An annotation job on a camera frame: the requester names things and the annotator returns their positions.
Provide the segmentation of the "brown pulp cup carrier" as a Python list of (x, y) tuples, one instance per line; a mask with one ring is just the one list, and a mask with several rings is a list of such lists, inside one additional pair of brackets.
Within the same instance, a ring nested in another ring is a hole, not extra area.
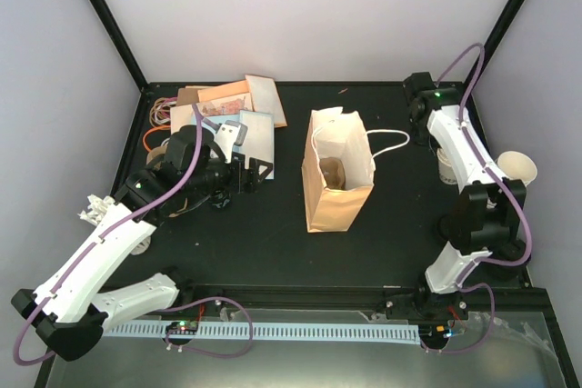
[(322, 158), (319, 162), (319, 166), (328, 189), (346, 189), (345, 167), (340, 159), (335, 157)]

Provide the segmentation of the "brown paper takeout bag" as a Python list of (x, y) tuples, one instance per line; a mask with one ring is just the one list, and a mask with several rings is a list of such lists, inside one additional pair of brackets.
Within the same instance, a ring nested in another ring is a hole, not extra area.
[[(404, 140), (374, 153), (368, 140), (372, 134), (396, 134)], [(312, 111), (301, 166), (307, 231), (347, 231), (374, 188), (375, 159), (409, 142), (409, 134), (401, 130), (367, 130), (357, 111)]]

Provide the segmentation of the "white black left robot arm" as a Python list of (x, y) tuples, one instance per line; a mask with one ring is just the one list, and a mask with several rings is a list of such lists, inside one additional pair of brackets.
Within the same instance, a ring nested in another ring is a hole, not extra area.
[(174, 267), (112, 292), (102, 287), (168, 219), (202, 204), (222, 209), (233, 193), (254, 192), (272, 174), (274, 157), (271, 148), (253, 141), (238, 122), (185, 125), (113, 197), (91, 197), (95, 230), (53, 276), (11, 300), (24, 328), (35, 330), (50, 356), (77, 360), (122, 323), (194, 307), (194, 285)]

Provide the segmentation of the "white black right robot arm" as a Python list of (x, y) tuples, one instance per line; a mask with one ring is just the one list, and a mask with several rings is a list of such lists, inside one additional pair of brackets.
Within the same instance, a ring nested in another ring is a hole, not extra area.
[(529, 262), (517, 236), (527, 188), (510, 179), (492, 160), (460, 109), (455, 87), (439, 88), (430, 73), (413, 73), (403, 83), (413, 140), (435, 147), (452, 166), (459, 196), (436, 222), (443, 243), (437, 259), (419, 276), (413, 296), (416, 312), (434, 319), (457, 300), (463, 282), (481, 266), (499, 281), (518, 277)]

